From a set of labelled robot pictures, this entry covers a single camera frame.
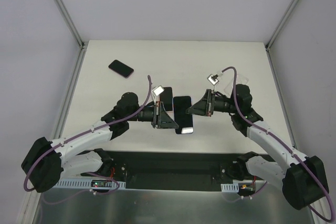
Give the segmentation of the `clear phone case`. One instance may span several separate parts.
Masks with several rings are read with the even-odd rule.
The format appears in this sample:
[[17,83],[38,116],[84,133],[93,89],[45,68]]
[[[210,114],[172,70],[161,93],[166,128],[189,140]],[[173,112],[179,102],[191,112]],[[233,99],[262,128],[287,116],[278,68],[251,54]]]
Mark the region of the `clear phone case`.
[[[236,84],[243,84],[247,85],[249,83],[249,79],[242,74],[237,74],[236,77]],[[231,79],[231,81],[228,83],[228,85],[224,88],[224,94],[227,96],[230,96],[233,90],[234,86],[234,79]]]

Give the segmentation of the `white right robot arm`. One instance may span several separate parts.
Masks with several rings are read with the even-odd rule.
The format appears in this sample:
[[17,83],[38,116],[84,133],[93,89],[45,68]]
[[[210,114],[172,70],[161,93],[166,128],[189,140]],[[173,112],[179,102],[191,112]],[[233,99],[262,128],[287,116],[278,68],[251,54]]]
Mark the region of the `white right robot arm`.
[[227,168],[230,178],[261,178],[281,190],[286,201],[296,210],[328,195],[322,160],[317,156],[308,157],[277,140],[264,119],[252,108],[252,99],[249,87],[243,84],[238,84],[230,97],[208,89],[186,113],[199,116],[228,113],[234,128],[258,144],[272,159],[267,161],[255,152],[243,154]]

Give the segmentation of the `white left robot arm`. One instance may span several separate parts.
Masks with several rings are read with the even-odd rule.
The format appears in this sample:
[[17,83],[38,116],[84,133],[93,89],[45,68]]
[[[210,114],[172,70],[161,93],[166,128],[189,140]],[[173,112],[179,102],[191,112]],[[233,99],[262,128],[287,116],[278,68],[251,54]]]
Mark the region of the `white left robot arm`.
[[87,130],[50,141],[45,137],[37,139],[21,164],[26,174],[24,189],[44,193],[62,178],[88,173],[112,178],[115,164],[107,152],[89,148],[121,136],[129,129],[130,121],[149,122],[155,129],[177,129],[178,124],[168,114],[172,110],[170,94],[139,105],[138,96],[127,92]]

